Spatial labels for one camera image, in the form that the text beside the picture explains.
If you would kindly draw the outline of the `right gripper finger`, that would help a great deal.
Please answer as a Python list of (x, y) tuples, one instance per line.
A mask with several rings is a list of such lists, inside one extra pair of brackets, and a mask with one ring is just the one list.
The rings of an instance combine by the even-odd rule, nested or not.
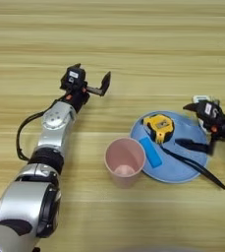
[(198, 102), (197, 103), (189, 103), (184, 106), (185, 110), (192, 111), (192, 112), (197, 112), (198, 108)]
[(185, 149), (205, 153), (210, 156), (213, 155), (215, 148), (214, 141), (210, 141), (208, 144), (203, 144), (203, 143), (197, 143), (191, 139), (176, 139), (175, 143)]

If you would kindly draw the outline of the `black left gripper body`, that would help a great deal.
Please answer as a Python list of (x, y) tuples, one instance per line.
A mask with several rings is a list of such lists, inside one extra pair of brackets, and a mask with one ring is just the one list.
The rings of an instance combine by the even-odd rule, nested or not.
[(76, 112), (79, 112), (82, 107), (87, 103), (89, 93), (84, 89), (66, 92), (63, 101), (71, 105)]

